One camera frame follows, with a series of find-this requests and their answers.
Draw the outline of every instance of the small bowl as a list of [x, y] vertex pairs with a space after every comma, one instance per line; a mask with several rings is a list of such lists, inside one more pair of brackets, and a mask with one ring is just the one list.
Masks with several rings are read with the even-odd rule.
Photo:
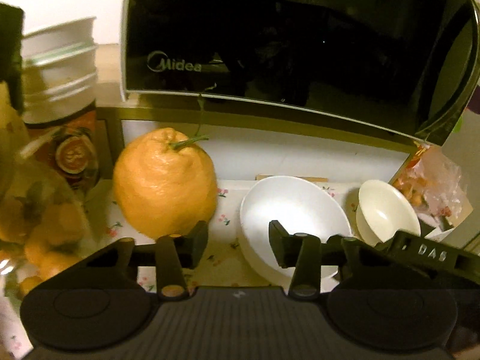
[[96, 49], [96, 45], [83, 47], [25, 65], [22, 72], [23, 93], [31, 95], [47, 91], [94, 73]]
[[24, 35], [22, 40], [22, 58], [28, 59], [36, 54], [46, 53], [72, 44], [93, 44], [92, 32], [95, 17], [38, 28]]
[[[380, 242], [388, 241], [397, 230], [420, 236], [420, 222], [415, 210], [405, 196], [390, 184], [380, 180], [365, 181], [358, 192], [358, 201], [361, 214]], [[362, 231], [366, 234], [365, 228], [358, 230], [364, 237]]]
[[[250, 266], [273, 284], [288, 288], [295, 268], [281, 268], [268, 239], [270, 221], [278, 220], [290, 234], [312, 234], [322, 242], [340, 234], [351, 237], [350, 223], [340, 205], [323, 189], [291, 176], [272, 176], [256, 183], [240, 207], [238, 241]], [[337, 272], [322, 267], [322, 278]]]
[[381, 242], [380, 238], [378, 238], [370, 226], [368, 226], [360, 206], [357, 207], [356, 219], [357, 229], [363, 242], [370, 246], [375, 246]]

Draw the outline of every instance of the floral tablecloth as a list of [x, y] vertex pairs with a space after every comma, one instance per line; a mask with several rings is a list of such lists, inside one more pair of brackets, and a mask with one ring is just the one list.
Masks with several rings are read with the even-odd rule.
[[[237, 234], [240, 231], [239, 209], [243, 197], [255, 181], [218, 181], [218, 206], [209, 224], [208, 244], [195, 270], [184, 270], [190, 288], [205, 286], [253, 287], [270, 285], [259, 276], [243, 258]], [[317, 183], [344, 209], [354, 235], [357, 235], [355, 212], [358, 205], [360, 183]], [[132, 237], [137, 245], [150, 244], [154, 240], [138, 233], [123, 217], [111, 193], [111, 180], [101, 181], [90, 193], [85, 209], [92, 227], [96, 249], [111, 242]], [[139, 284], [156, 292], [155, 268], [140, 267]], [[337, 281], [323, 281], [322, 290], [330, 291]], [[0, 302], [0, 338], [14, 358], [21, 359], [31, 349], [18, 315], [7, 298]]]

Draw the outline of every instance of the orange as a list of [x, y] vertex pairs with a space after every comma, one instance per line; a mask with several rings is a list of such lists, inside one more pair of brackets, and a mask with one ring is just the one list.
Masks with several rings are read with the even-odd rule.
[[23, 257], [23, 247], [13, 243], [1, 245], [0, 262], [3, 260], [16, 260]]
[[20, 299], [23, 299], [31, 290], [42, 282], [43, 280], [38, 276], [30, 276], [24, 279], [18, 286]]
[[127, 145], [115, 164], [117, 203], [127, 221], [147, 237], [186, 234], [215, 212], [217, 179], [211, 158], [194, 143], [179, 150], [170, 146], [186, 139], [173, 128], [160, 128]]
[[23, 218], [23, 204], [13, 196], [0, 202], [0, 239], [24, 244], [32, 227]]
[[74, 266], [82, 259], [74, 254], [66, 254], [58, 251], [48, 252], [40, 264], [40, 277], [42, 280], [48, 280], [65, 269]]
[[72, 203], [48, 205], [40, 227], [53, 246], [77, 242], [85, 234], [80, 213]]
[[52, 249], [47, 242], [46, 229], [41, 223], [30, 234], [23, 249], [27, 261], [35, 266], [40, 266], [45, 255]]

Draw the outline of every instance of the plastic bag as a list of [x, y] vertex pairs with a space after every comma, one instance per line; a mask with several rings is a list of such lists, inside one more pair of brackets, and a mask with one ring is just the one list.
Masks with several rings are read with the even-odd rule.
[[405, 169], [394, 186], [418, 214], [436, 218], [459, 218], [467, 199], [460, 167], [438, 146], [429, 147], [413, 166]]

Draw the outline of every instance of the red label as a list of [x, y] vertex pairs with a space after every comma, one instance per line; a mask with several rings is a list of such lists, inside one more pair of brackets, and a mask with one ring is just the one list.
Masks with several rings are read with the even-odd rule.
[[[97, 155], [92, 144], [95, 111], [86, 112], [63, 126], [61, 133], [38, 149], [35, 157], [54, 168], [74, 189], [87, 192], [95, 184], [98, 172]], [[35, 139], [51, 129], [32, 128], [30, 137]]]

